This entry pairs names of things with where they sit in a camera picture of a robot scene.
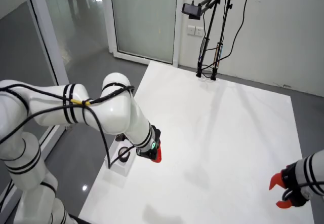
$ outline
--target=power cable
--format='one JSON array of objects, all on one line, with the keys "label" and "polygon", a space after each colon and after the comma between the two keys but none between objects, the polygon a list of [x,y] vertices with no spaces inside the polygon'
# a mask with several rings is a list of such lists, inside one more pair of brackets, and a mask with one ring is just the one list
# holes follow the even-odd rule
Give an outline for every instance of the power cable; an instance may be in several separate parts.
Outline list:
[{"label": "power cable", "polygon": [[[238,35],[238,33],[240,32],[240,30],[241,30],[241,28],[243,27],[243,24],[244,24],[244,20],[245,20],[245,10],[246,10],[246,6],[247,6],[247,2],[248,2],[248,0],[245,0],[244,8],[243,8],[243,19],[242,19],[242,23],[241,23],[241,25],[240,25],[240,27],[239,27],[239,29],[238,29],[238,31],[237,31],[235,37],[234,37],[234,40],[233,40],[233,43],[232,43],[231,51],[230,51],[230,53],[229,53],[227,56],[225,56],[225,57],[219,59],[219,61],[221,61],[221,60],[223,60],[223,59],[225,59],[225,58],[228,58],[228,57],[232,54],[232,52],[233,52],[234,44],[235,44],[235,41],[236,41],[237,35]],[[214,63],[212,63],[212,64],[210,64],[210,65],[205,65],[205,64],[203,64],[203,66],[206,66],[206,67],[203,68],[202,70],[207,69],[207,68],[210,68],[210,67],[213,66],[213,65],[214,65]]]}]

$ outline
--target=tripod base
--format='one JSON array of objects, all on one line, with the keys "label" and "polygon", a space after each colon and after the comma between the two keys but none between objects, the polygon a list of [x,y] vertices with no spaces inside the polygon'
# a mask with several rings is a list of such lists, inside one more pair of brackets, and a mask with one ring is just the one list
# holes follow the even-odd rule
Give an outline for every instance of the tripod base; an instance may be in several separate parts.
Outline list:
[{"label": "tripod base", "polygon": [[201,71],[198,71],[198,72],[196,73],[196,76],[199,77],[199,78],[201,78]]}]

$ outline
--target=white base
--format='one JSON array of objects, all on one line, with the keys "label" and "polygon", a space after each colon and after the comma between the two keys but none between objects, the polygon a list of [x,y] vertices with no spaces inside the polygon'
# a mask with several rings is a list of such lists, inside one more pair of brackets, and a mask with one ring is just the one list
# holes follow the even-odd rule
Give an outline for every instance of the white base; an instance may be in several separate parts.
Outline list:
[{"label": "white base", "polygon": [[[116,141],[114,140],[110,149],[109,149],[109,154],[110,154],[110,161],[112,162],[113,159],[115,159],[116,157],[118,157],[118,151],[120,148],[122,147],[131,147],[132,144],[128,141],[128,140],[124,140],[124,141]],[[133,161],[135,159],[136,156],[136,149],[132,149],[130,150],[130,157],[128,158],[128,160],[126,162],[121,162],[121,161],[116,161],[112,167],[110,168],[111,171],[114,171],[122,176],[127,176],[130,168],[133,164]],[[106,164],[106,168],[108,168],[108,160],[107,160],[107,156],[105,157],[105,164]]]}]

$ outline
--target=gray floor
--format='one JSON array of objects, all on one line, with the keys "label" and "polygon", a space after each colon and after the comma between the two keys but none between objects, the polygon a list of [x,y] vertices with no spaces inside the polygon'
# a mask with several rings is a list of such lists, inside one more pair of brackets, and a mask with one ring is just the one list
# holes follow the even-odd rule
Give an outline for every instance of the gray floor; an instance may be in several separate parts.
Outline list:
[{"label": "gray floor", "polygon": [[[131,83],[138,87],[146,71],[146,66],[116,59],[108,53],[105,33],[102,33],[104,29],[102,28],[101,4],[91,4],[92,8],[88,13],[88,19],[72,21],[71,14],[69,16],[64,14],[64,12],[69,12],[66,0],[65,2],[62,0],[57,8],[55,6],[57,0],[47,0],[47,2],[49,6],[52,5],[49,9],[71,83],[84,84],[90,96],[95,98],[100,94],[104,77],[110,72],[117,71],[125,74]],[[24,33],[20,33],[20,35],[26,35],[27,38],[31,36],[31,34]],[[303,156],[324,148],[324,131],[322,130],[324,98],[233,77],[222,75],[219,77],[291,96]],[[113,137],[107,135],[107,142],[110,143],[112,140]],[[47,158],[46,164],[49,170],[59,181],[57,196],[64,202],[70,213],[79,214],[104,156],[104,147],[99,133],[90,127],[79,124],[72,126],[63,134]],[[82,191],[84,185],[88,186],[85,192]],[[315,223],[323,223],[324,202],[315,197],[312,200],[312,209]],[[13,223],[13,215],[6,223]]]}]

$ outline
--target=black stripe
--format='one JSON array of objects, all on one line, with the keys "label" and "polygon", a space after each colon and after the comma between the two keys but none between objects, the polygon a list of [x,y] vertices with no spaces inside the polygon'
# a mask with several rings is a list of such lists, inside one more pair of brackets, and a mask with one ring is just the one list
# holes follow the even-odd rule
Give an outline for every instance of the black stripe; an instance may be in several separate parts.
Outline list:
[{"label": "black stripe", "polygon": [[144,147],[146,147],[147,145],[148,145],[148,143],[150,142],[150,138],[152,137],[152,127],[151,127],[151,124],[149,123],[149,125],[150,125],[150,130],[148,131],[148,134],[147,134],[147,136],[146,136],[146,138],[145,138],[145,140],[143,140],[142,141],[142,143],[140,143],[140,144],[134,144],[134,146],[135,147],[137,147],[137,148],[144,148]]},{"label": "black stripe", "polygon": [[112,82],[112,83],[109,83],[107,85],[104,86],[104,88],[102,88],[102,91],[103,92],[106,88],[110,87],[110,86],[120,86],[120,87],[123,87],[125,88],[126,86],[122,83],[118,83],[118,82]]},{"label": "black stripe", "polygon": [[15,174],[15,175],[21,175],[21,174],[24,174],[24,173],[26,173],[26,172],[29,172],[31,169],[33,169],[35,166],[36,166],[36,164],[39,162],[39,160],[40,160],[40,158],[41,158],[41,152],[39,151],[39,154],[38,154],[38,158],[36,159],[36,161],[34,162],[34,164],[32,164],[29,168],[27,168],[26,170],[23,170],[23,171],[20,171],[20,172],[13,172],[12,170],[9,170],[8,169],[8,171],[10,172],[10,173],[12,173],[12,174]]},{"label": "black stripe", "polygon": [[28,103],[26,102],[26,100],[21,95],[19,95],[17,92],[15,92],[13,90],[10,90],[10,89],[7,89],[5,92],[17,97],[22,102],[22,104],[24,104],[24,106],[25,106],[25,108],[27,110],[27,114],[29,113]]},{"label": "black stripe", "polygon": [[10,169],[10,170],[13,170],[13,171],[17,171],[17,170],[22,170],[22,169],[24,169],[26,167],[29,167],[36,160],[36,158],[38,157],[40,152],[41,152],[41,147],[38,145],[38,150],[36,152],[36,155],[28,163],[26,163],[25,165],[23,165],[21,167],[9,167],[9,166],[7,166],[7,168]]},{"label": "black stripe", "polygon": [[[73,85],[71,86],[71,88],[70,88],[70,96],[69,96],[70,99],[73,99],[73,90],[74,90],[74,87],[75,87],[75,84],[73,84]],[[74,121],[75,123],[77,123],[77,120],[76,120],[76,118],[75,118],[75,114],[74,114],[74,107],[71,107],[71,108],[70,108],[70,113],[71,113],[71,116],[72,116],[73,121]]]},{"label": "black stripe", "polygon": [[[64,90],[63,90],[63,97],[65,97],[65,98],[67,98],[66,97],[66,92],[67,92],[67,88],[69,87],[69,85],[66,85],[65,87],[64,87]],[[66,106],[66,101],[65,100],[63,100],[63,106]],[[65,119],[66,119],[66,121],[69,123],[69,124],[71,124],[71,121],[70,121],[70,119],[69,119],[69,115],[67,114],[67,109],[66,108],[64,108],[63,109],[63,111],[64,111],[64,115],[65,115]]]},{"label": "black stripe", "polygon": [[46,186],[46,187],[50,188],[51,190],[53,190],[54,194],[56,195],[55,188],[53,186],[51,186],[49,183],[47,183],[47,182],[41,182],[40,184],[43,185],[43,186]]},{"label": "black stripe", "polygon": [[0,160],[2,160],[4,162],[13,162],[13,161],[18,160],[19,158],[21,158],[24,155],[25,151],[26,151],[26,141],[24,139],[22,139],[22,140],[24,141],[24,150],[22,151],[20,156],[14,158],[14,159],[0,159]]},{"label": "black stripe", "polygon": [[61,221],[61,224],[65,224],[65,221],[66,221],[66,214],[67,214],[64,206],[63,206],[63,208],[64,208],[64,215],[63,215],[63,219],[62,219],[62,221]]},{"label": "black stripe", "polygon": [[[314,154],[311,155],[311,157],[309,158],[308,167],[309,167],[310,176],[312,177],[312,181],[317,182],[316,178],[315,178],[315,175],[314,175],[314,172],[313,172],[313,167],[312,167],[312,165],[313,165],[312,164],[313,156],[314,156]],[[315,186],[319,189],[319,191],[321,192],[321,195],[323,195],[324,194],[323,189],[318,184],[315,184]]]},{"label": "black stripe", "polygon": [[[308,158],[309,158],[309,156],[304,161],[304,175],[305,175],[306,182],[310,183],[309,178],[308,178],[308,174],[307,174],[307,160],[308,160]],[[314,189],[314,187],[312,185],[310,185],[309,187],[313,190],[314,193],[319,195],[319,193]]]}]

